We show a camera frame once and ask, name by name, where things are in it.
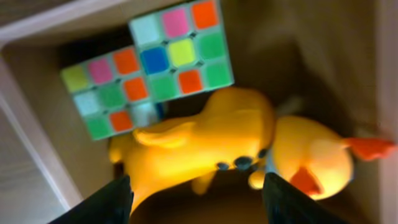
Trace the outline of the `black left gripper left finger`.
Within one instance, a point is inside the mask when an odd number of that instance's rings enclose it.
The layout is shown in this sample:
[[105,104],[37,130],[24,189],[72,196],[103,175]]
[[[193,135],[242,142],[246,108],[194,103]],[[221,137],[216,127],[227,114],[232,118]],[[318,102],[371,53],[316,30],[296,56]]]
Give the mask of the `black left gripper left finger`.
[[133,200],[130,177],[124,175],[49,224],[128,224]]

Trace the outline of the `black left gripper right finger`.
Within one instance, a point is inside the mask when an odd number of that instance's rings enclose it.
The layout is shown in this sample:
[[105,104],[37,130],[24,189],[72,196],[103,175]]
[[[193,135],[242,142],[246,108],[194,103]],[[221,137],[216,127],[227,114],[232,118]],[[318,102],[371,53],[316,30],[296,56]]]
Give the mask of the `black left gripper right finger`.
[[346,224],[275,173],[267,173],[262,189],[269,224]]

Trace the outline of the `orange and blue duck toy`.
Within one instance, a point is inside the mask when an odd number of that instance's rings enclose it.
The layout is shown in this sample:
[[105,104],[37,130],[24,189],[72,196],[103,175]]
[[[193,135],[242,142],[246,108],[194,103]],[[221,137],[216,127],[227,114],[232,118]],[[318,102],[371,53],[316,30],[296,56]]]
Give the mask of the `orange and blue duck toy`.
[[381,138],[344,138],[317,121],[283,116],[275,126],[271,147],[248,178],[259,190],[266,174],[275,173],[314,200],[342,191],[354,178],[354,160],[387,157],[397,144]]

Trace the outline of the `beige cardboard box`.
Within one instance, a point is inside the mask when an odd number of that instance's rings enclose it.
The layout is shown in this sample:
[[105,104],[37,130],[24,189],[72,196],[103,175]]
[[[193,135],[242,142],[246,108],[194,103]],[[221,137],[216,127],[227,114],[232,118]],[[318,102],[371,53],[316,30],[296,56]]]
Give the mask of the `beige cardboard box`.
[[[1,109],[18,140],[72,206],[108,183],[105,144],[93,142],[57,73],[129,43],[127,20],[170,1],[11,1],[1,26]],[[343,134],[397,136],[396,1],[223,1],[239,85],[280,103],[302,93],[307,114]]]

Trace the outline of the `orange pig toy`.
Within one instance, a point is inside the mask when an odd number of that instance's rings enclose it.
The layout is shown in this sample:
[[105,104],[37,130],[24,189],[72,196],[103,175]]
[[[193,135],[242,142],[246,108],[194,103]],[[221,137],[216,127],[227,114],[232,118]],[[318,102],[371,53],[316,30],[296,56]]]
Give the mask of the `orange pig toy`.
[[274,108],[261,92],[227,87],[216,90],[198,114],[113,137],[109,160],[130,177],[136,210],[184,182],[192,181],[201,195],[218,171],[249,169],[266,155],[274,125]]

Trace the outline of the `rubiks cube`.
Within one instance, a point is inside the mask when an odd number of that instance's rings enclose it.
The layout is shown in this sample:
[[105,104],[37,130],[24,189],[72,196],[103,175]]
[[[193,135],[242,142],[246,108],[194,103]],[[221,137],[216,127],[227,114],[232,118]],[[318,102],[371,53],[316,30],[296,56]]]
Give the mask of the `rubiks cube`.
[[219,1],[189,1],[129,21],[154,101],[234,83]]
[[164,118],[131,45],[67,66],[60,76],[94,141]]

